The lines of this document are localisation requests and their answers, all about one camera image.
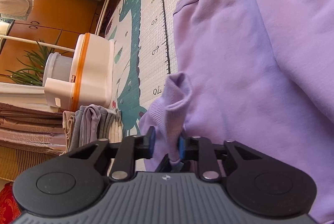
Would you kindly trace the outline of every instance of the logo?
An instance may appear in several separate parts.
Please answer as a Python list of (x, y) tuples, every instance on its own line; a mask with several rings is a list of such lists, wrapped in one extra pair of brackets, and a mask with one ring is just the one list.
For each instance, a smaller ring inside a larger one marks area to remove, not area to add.
[(165, 181), (168, 181), (171, 177), (169, 175), (164, 175), (162, 176), (162, 179), (165, 180)]

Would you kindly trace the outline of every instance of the metal rivet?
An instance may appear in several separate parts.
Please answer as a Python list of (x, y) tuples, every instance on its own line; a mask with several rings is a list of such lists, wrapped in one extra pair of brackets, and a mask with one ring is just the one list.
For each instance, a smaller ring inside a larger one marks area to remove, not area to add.
[(219, 174), (215, 171), (210, 170), (210, 171), (204, 172), (203, 177), (208, 180), (214, 180), (219, 177)]
[(111, 177), (115, 180), (123, 180), (128, 176), (125, 171), (115, 171), (111, 174)]

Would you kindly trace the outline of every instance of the stack of folded fabric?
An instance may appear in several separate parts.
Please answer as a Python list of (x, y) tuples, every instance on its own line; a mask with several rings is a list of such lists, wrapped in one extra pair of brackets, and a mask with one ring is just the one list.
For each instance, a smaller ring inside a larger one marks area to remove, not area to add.
[(61, 124), (61, 114), (0, 103), (0, 146), (58, 156), (66, 144)]
[(64, 111), (63, 129), (66, 136), (65, 153), (100, 138), (107, 138), (112, 143), (121, 142), (121, 111), (94, 104), (80, 106), (76, 112)]

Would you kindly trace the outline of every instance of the folded clothes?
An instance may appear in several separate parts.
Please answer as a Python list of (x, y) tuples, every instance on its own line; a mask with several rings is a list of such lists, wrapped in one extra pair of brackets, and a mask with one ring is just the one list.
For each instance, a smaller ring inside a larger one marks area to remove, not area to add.
[(61, 124), (35, 123), (29, 121), (13, 120), (0, 116), (0, 127), (13, 131), (34, 132), (34, 133), (63, 133)]
[(96, 105), (91, 104), (85, 108), (80, 126), (81, 146), (97, 139), (96, 132), (100, 118), (101, 112)]
[(51, 146), (64, 146), (66, 145), (64, 133), (59, 132), (27, 132), (12, 130), (8, 128), (0, 127), (0, 140), (7, 142), (16, 142), (21, 144), (36, 144), (38, 145), (51, 145)]
[(75, 119), (75, 113), (71, 111), (64, 111), (63, 112), (63, 123), (62, 128), (65, 133), (66, 138), (66, 150), (63, 152), (68, 152), (69, 146), (70, 146), (70, 140), (73, 133), (73, 127), (74, 127), (74, 119)]
[(66, 152), (86, 145), (98, 138), (121, 141), (121, 111), (91, 104), (80, 106), (75, 113), (63, 113), (63, 126), (69, 138)]

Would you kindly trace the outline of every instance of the gray folded cloth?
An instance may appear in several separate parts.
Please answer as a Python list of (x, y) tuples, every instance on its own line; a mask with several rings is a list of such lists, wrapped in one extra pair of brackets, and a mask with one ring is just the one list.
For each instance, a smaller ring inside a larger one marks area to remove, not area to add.
[(81, 120), (82, 120), (82, 116), (84, 114), (85, 108), (86, 108), (86, 106), (80, 106), (80, 109), (78, 111), (76, 111), (76, 119), (75, 119), (75, 123), (74, 123), (70, 148), (68, 149), (69, 151), (81, 146), (80, 145), (81, 144), (80, 138), (82, 138), (82, 137), (80, 137), (80, 126), (81, 126)]
[(101, 112), (99, 106), (91, 104), (83, 112), (80, 136), (82, 136), (81, 146), (97, 139), (97, 126), (99, 125)]
[(107, 109), (103, 106), (99, 106), (101, 112), (101, 119), (98, 126), (98, 138), (108, 138), (108, 131), (111, 127), (113, 118), (116, 116), (114, 109)]

